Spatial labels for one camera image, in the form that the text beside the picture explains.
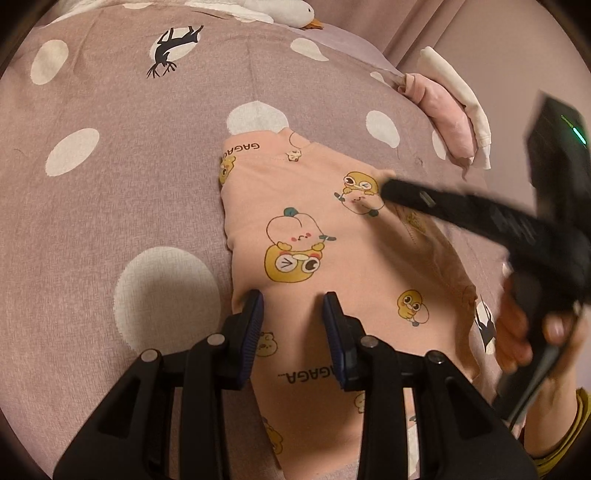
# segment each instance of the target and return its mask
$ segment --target fingernail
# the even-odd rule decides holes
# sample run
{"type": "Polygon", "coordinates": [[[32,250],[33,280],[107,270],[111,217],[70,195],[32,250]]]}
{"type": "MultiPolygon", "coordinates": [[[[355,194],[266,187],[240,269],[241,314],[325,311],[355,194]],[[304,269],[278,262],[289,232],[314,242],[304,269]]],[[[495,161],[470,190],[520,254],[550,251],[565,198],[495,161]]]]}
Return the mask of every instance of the fingernail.
{"type": "Polygon", "coordinates": [[[548,325],[548,334],[550,335],[550,338],[555,342],[559,342],[563,339],[564,325],[562,325],[560,319],[552,319],[552,321],[548,325]]]}

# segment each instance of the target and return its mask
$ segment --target polka dot bedsheet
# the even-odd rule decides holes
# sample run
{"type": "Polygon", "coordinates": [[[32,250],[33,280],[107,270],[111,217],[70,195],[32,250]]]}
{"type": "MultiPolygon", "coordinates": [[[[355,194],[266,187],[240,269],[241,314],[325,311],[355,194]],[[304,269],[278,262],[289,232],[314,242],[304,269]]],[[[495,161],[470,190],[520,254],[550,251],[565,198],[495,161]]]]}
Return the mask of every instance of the polka dot bedsheet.
{"type": "MultiPolygon", "coordinates": [[[[47,473],[139,353],[187,349],[230,313],[228,136],[289,127],[403,178],[461,182],[392,75],[192,7],[118,5],[31,32],[0,80],[0,408],[47,473]]],[[[502,252],[442,230],[480,294],[471,348],[494,378],[502,252]]],[[[282,478],[250,387],[225,407],[235,478],[282,478]]]]}

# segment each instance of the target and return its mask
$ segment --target white polka dot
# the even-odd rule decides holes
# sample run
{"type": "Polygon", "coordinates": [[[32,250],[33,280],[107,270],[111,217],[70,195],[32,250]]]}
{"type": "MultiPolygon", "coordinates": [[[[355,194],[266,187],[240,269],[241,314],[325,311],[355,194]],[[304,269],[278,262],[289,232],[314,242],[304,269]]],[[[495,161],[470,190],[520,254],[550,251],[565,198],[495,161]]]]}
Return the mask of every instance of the white polka dot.
{"type": "Polygon", "coordinates": [[[439,135],[437,130],[433,130],[433,134],[431,135],[431,140],[433,142],[433,148],[435,149],[435,153],[439,158],[445,160],[447,158],[447,147],[439,135]]]}
{"type": "Polygon", "coordinates": [[[308,57],[312,60],[329,61],[329,59],[322,55],[318,45],[308,38],[296,38],[293,42],[291,42],[290,48],[293,51],[300,53],[304,57],[308,57]]]}
{"type": "Polygon", "coordinates": [[[371,110],[365,117],[365,126],[372,137],[392,148],[396,148],[400,143],[400,135],[396,125],[385,113],[371,110]]]}
{"type": "Polygon", "coordinates": [[[45,163],[45,172],[57,177],[84,162],[99,142],[100,135],[94,128],[83,128],[61,140],[51,151],[45,163]]]}
{"type": "MultiPolygon", "coordinates": [[[[164,41],[168,40],[169,32],[170,32],[170,30],[167,30],[166,33],[164,34],[164,41]]],[[[183,35],[185,35],[185,33],[189,33],[188,27],[174,27],[173,38],[180,38],[183,35]]],[[[156,48],[158,48],[158,42],[160,41],[160,38],[162,38],[162,35],[160,35],[154,41],[154,44],[150,48],[150,58],[153,61],[156,61],[156,60],[154,60],[154,55],[156,54],[156,48]]],[[[197,42],[199,42],[200,40],[201,40],[201,32],[199,32],[197,34],[197,42]]],[[[178,47],[171,48],[170,50],[168,50],[168,61],[175,61],[175,60],[178,60],[178,59],[184,57],[187,53],[189,53],[192,49],[194,49],[195,46],[197,46],[197,43],[192,41],[189,43],[185,43],[184,45],[179,45],[178,47]]]]}
{"type": "Polygon", "coordinates": [[[125,8],[129,8],[130,10],[139,10],[140,8],[146,8],[149,5],[152,5],[152,2],[144,2],[141,4],[123,4],[125,8]]]}
{"type": "Polygon", "coordinates": [[[275,133],[289,127],[287,117],[277,108],[255,100],[237,106],[226,120],[228,131],[232,135],[271,130],[275,133]]]}
{"type": "Polygon", "coordinates": [[[136,352],[191,348],[219,323],[220,298],[207,266],[173,247],[143,251],[127,264],[113,298],[115,323],[136,352]]]}
{"type": "Polygon", "coordinates": [[[372,72],[369,75],[370,75],[370,77],[375,78],[377,81],[382,82],[384,85],[388,85],[386,83],[386,81],[384,80],[384,77],[382,77],[382,74],[380,72],[372,72]]]}
{"type": "Polygon", "coordinates": [[[31,80],[35,85],[44,85],[57,75],[68,58],[68,45],[62,40],[46,41],[31,65],[31,80]]]}

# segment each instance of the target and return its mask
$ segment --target white folded garment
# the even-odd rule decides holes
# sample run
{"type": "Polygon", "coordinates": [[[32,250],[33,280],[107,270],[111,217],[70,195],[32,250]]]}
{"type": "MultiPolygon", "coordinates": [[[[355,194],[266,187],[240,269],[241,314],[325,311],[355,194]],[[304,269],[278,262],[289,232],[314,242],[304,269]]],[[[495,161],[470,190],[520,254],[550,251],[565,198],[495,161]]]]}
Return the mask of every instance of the white folded garment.
{"type": "Polygon", "coordinates": [[[488,170],[491,167],[491,126],[478,98],[449,63],[431,47],[424,48],[417,62],[417,71],[444,86],[464,106],[472,121],[478,149],[471,165],[488,170]]]}

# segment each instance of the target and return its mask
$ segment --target handheld device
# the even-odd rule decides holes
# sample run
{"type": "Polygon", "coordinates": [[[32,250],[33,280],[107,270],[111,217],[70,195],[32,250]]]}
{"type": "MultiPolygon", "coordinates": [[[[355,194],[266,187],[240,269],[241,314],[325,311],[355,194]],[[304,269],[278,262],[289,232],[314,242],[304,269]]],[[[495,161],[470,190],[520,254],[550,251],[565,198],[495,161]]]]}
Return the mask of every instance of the handheld device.
{"type": "Polygon", "coordinates": [[[479,196],[402,180],[389,180],[381,191],[385,200],[454,223],[509,251],[512,294],[528,318],[533,350],[531,363],[503,375],[497,387],[492,405],[510,427],[522,419],[564,349],[546,342],[544,318],[578,310],[591,299],[591,161],[579,113],[545,97],[527,147],[537,218],[479,196]]]}
{"type": "Polygon", "coordinates": [[[443,353],[397,352],[366,335],[335,292],[324,296],[322,318],[341,388],[365,390],[358,480],[408,478],[403,388],[413,389],[421,479],[538,478],[523,447],[443,353]]]}
{"type": "Polygon", "coordinates": [[[241,390],[250,377],[263,310],[261,292],[252,290],[221,333],[184,352],[143,352],[74,437],[54,480],[170,480],[176,387],[183,387],[180,478],[229,479],[222,390],[241,390]]]}

